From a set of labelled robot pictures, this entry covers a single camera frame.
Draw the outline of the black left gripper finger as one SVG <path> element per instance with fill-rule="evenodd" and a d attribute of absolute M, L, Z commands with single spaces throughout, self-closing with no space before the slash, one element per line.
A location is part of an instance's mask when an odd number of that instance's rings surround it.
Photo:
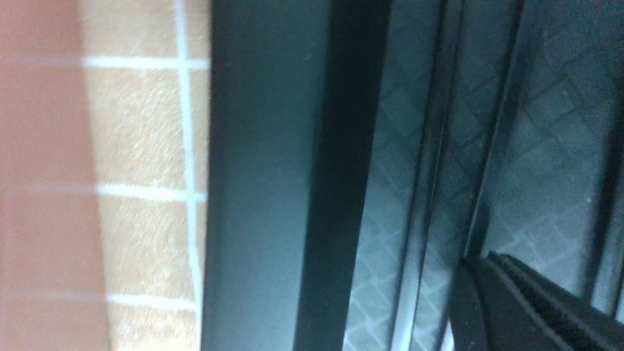
<path fill-rule="evenodd" d="M 457 351 L 621 351 L 623 325 L 508 254 L 465 257 L 449 320 Z"/>

